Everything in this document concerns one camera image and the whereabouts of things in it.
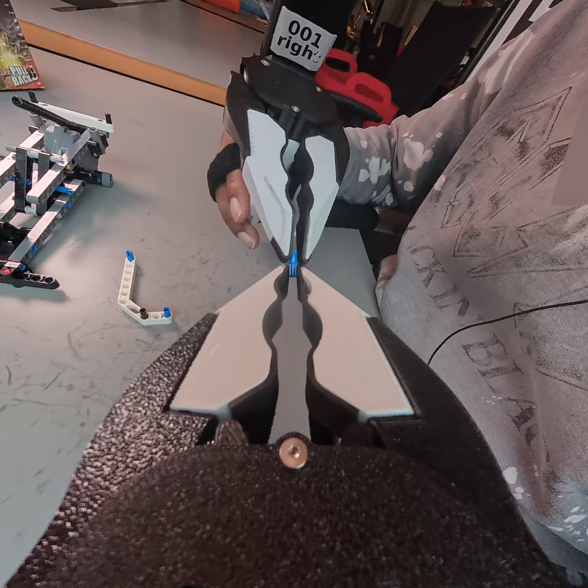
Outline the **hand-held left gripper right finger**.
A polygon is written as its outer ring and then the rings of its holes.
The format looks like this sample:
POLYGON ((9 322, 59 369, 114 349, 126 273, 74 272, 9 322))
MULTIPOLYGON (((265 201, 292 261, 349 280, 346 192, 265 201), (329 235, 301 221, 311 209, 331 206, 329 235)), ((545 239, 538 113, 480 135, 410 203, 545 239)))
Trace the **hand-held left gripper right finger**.
POLYGON ((298 271, 303 329, 311 343, 311 398, 333 400, 343 418, 415 415, 371 327, 371 316, 307 268, 298 271))

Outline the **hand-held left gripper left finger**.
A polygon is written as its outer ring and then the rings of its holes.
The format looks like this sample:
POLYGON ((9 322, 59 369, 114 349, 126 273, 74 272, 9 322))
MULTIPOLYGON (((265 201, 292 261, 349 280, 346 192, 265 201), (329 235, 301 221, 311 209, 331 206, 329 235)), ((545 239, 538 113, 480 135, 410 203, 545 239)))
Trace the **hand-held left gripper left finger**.
POLYGON ((278 266, 223 305, 171 399, 170 409, 218 419, 273 419, 277 353, 289 270, 278 266))

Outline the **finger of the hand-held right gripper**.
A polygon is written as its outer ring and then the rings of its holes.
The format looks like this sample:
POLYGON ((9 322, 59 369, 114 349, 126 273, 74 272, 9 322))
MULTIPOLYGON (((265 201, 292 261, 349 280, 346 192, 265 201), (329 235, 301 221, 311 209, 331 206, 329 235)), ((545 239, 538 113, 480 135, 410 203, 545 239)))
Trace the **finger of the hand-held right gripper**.
POLYGON ((304 140, 295 161, 300 173, 296 195, 296 249, 299 266, 310 260, 339 191, 334 143, 323 136, 304 140))
POLYGON ((296 214, 289 193, 288 172, 298 143, 268 114, 247 111, 249 155, 242 174, 251 204, 279 259, 289 259, 294 246, 296 214))

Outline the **white angled toy beam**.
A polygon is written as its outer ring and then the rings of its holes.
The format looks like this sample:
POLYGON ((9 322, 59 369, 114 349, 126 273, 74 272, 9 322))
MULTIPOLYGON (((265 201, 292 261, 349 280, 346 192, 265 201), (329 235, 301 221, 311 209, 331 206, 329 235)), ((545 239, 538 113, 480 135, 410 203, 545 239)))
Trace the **white angled toy beam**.
POLYGON ((161 318, 161 311, 155 312, 148 312, 150 313, 150 319, 147 321, 143 321, 139 319, 139 309, 141 308, 140 305, 136 304, 132 297, 133 297, 133 290, 134 290, 134 283, 135 283, 135 274, 136 274, 136 258, 134 263, 128 263, 126 261, 125 256, 125 263, 123 267, 122 277, 121 277, 121 284, 119 287, 119 293, 117 297, 117 304, 119 309, 126 314, 128 317, 133 318, 142 326, 157 326, 157 325, 168 325, 173 322, 172 320, 165 320, 161 318))

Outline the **person's right forearm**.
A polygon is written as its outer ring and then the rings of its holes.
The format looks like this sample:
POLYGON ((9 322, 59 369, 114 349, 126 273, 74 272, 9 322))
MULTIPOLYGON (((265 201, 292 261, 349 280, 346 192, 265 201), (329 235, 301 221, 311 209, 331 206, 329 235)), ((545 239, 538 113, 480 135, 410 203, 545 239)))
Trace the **person's right forearm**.
POLYGON ((337 201, 379 212, 413 212, 440 182, 452 160, 475 145, 483 119, 504 85, 497 58, 432 107, 389 125, 344 129, 349 161, 337 201))

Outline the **grey desk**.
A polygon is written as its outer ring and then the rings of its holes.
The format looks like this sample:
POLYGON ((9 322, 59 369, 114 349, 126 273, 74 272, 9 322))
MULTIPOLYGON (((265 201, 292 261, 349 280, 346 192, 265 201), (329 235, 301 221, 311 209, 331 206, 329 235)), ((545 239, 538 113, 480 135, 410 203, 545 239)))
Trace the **grey desk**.
MULTIPOLYGON (((207 171, 223 109, 45 51, 45 97, 108 113, 100 158, 113 187, 88 186, 40 251, 55 290, 1 285, 1 557, 19 566, 49 526, 76 537, 106 504, 129 507, 130 479, 206 445, 214 417, 171 399, 226 303, 283 266, 265 239, 250 251, 224 224, 207 171), (142 326, 118 307, 125 252, 133 301, 169 307, 142 326)), ((273 338, 278 409, 269 437, 305 434, 307 357, 295 278, 273 338)))

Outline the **black office chair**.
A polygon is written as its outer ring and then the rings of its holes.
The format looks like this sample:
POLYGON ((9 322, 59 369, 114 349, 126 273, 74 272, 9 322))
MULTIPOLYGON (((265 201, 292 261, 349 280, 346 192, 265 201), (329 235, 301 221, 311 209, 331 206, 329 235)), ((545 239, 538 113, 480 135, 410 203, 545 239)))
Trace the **black office chair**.
POLYGON ((336 103, 337 117, 343 126, 359 128, 366 122, 380 124, 382 117, 371 107, 344 94, 328 91, 336 103))

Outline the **grey black toy truck chassis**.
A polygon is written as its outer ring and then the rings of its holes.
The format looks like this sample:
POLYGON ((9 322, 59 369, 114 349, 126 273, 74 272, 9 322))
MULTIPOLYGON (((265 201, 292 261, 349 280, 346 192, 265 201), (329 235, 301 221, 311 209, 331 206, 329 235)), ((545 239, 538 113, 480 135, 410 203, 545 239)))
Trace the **grey black toy truck chassis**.
POLYGON ((97 118, 57 107, 33 91, 11 101, 32 123, 29 136, 1 154, 1 187, 11 186, 1 202, 1 283, 57 289, 57 279, 35 273, 30 262, 87 186, 113 186, 98 165, 115 127, 108 113, 97 118))

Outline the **toy truck set box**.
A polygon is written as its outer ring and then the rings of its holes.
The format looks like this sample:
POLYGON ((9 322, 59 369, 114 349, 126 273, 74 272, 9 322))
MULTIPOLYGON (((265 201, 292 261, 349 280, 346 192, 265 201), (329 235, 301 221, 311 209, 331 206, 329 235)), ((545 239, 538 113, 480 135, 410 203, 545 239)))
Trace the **toy truck set box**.
POLYGON ((12 4, 1 1, 1 92, 43 88, 12 4))

